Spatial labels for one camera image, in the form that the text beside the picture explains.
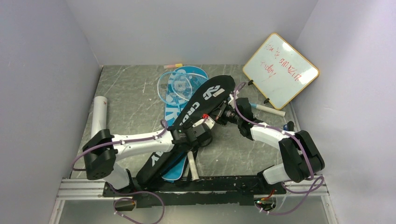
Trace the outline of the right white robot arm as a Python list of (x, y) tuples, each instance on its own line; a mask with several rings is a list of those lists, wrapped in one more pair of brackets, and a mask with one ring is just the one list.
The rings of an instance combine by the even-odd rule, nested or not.
[(284, 131), (253, 117), (247, 98), (230, 100), (221, 105), (218, 123), (236, 124), (240, 134), (250, 140), (260, 141), (278, 149), (282, 163), (264, 169), (259, 173), (257, 189), (269, 193), (276, 183), (310, 179), (313, 174), (325, 168), (325, 162), (307, 131)]

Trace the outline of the black racket cover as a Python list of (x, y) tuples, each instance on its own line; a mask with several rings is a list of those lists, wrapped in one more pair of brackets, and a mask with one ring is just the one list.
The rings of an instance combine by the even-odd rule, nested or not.
[[(202, 84), (187, 102), (175, 123), (168, 127), (171, 133), (172, 126), (184, 128), (192, 127), (199, 121), (203, 114), (210, 114), (223, 102), (228, 94), (235, 88), (235, 81), (231, 76), (220, 75), (208, 79)], [(163, 152), (161, 156), (152, 154), (152, 158), (138, 172), (136, 178), (140, 185), (148, 186), (165, 175), (175, 163), (180, 162), (183, 155), (190, 150), (178, 150), (175, 145), (169, 152)]]

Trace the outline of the blue racket cover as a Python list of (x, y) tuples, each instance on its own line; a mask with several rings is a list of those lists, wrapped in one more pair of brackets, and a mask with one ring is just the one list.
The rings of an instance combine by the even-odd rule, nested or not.
[[(206, 80), (208, 80), (207, 73), (196, 66), (182, 66), (160, 76), (157, 92), (160, 99), (165, 102), (164, 119), (169, 126), (175, 123), (194, 92)], [(181, 161), (175, 163), (162, 178), (169, 182), (179, 180), (187, 163), (190, 165), (192, 180), (199, 179), (192, 151), (183, 155)]]

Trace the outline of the white shuttlecock tube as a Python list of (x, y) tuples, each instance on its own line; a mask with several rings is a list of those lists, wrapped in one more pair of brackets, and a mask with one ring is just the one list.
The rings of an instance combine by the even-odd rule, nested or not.
[(91, 138), (99, 131), (106, 129), (107, 98), (96, 96), (93, 100)]

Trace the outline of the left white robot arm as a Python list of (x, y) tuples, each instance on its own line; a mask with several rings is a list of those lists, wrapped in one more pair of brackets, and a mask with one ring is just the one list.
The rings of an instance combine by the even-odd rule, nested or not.
[(82, 157), (88, 180), (104, 179), (115, 187), (122, 196), (128, 196), (134, 184), (127, 169), (121, 168), (118, 161), (128, 157), (152, 153), (148, 167), (142, 168), (136, 177), (139, 185), (163, 176), (176, 163), (183, 153), (187, 154), (192, 180), (199, 179), (193, 150), (209, 141), (214, 122), (202, 119), (190, 127), (167, 126), (164, 122), (161, 131), (136, 134), (112, 135), (109, 129), (96, 133), (83, 147)]

